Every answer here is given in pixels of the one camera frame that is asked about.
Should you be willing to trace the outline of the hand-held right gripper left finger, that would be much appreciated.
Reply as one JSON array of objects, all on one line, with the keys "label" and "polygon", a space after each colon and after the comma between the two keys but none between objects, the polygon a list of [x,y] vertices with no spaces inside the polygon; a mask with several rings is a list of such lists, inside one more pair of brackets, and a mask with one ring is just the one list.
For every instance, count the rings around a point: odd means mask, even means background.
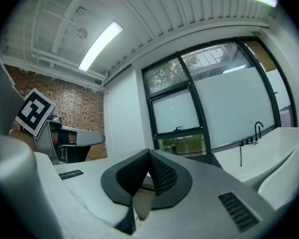
[{"label": "hand-held right gripper left finger", "polygon": [[39,152],[35,159],[44,193],[65,235],[135,232],[133,196],[148,172],[148,149],[61,165],[52,165]]}]

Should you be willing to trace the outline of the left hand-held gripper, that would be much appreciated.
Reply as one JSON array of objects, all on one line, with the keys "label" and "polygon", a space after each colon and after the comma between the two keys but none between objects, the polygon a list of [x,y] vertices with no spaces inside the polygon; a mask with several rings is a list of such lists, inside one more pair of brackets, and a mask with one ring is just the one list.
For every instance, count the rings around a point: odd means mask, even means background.
[{"label": "left hand-held gripper", "polygon": [[53,101],[32,89],[16,117],[20,129],[14,131],[14,138],[47,155],[53,165],[84,162],[92,146],[105,142],[105,135],[62,126],[59,115],[54,114],[55,107]]}]

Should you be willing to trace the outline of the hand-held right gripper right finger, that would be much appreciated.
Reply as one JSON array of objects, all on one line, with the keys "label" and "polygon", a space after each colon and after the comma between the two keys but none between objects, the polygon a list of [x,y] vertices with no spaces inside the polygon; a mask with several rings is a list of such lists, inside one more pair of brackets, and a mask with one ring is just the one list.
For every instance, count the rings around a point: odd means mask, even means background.
[{"label": "hand-held right gripper right finger", "polygon": [[156,197],[151,239],[232,239],[260,225],[273,208],[255,190],[221,168],[151,151]]}]

